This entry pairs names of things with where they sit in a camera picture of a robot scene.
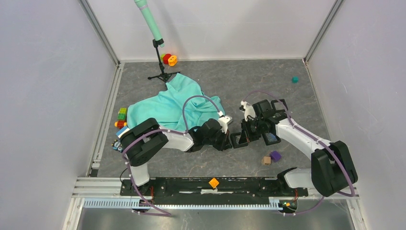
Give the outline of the mint green garment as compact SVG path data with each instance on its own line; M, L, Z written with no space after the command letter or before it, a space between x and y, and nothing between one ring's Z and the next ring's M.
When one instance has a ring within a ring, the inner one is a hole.
M128 107L127 126L134 128L149 118L160 126L185 131L186 128L201 126L210 118L218 119L216 107L225 114L218 96L212 96L213 105L204 96L200 85L191 78L178 73L166 83L167 90L156 96L141 100Z

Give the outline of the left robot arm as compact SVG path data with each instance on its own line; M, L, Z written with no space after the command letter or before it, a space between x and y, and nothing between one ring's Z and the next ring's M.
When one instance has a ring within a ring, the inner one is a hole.
M183 152L196 152L204 146L218 151L232 148L228 125L232 117L210 118L201 126L195 126L186 133L160 126L156 119L149 118L130 129L123 127L117 136L123 148L123 158L130 169L132 189L138 195L150 190L148 161L161 149L177 149Z

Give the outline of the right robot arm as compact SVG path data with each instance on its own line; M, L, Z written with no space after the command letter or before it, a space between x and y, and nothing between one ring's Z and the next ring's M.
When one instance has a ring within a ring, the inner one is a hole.
M241 132L233 138L233 146L245 147L263 139L267 146L282 140L301 151L311 162L310 168L290 168L277 175L277 191L290 195L296 188L313 188L328 197L350 188L348 196L354 196L354 184L358 181L348 146L342 141L332 142L303 128L288 116L285 109L276 109L277 100L262 100L250 105L241 101L244 113Z

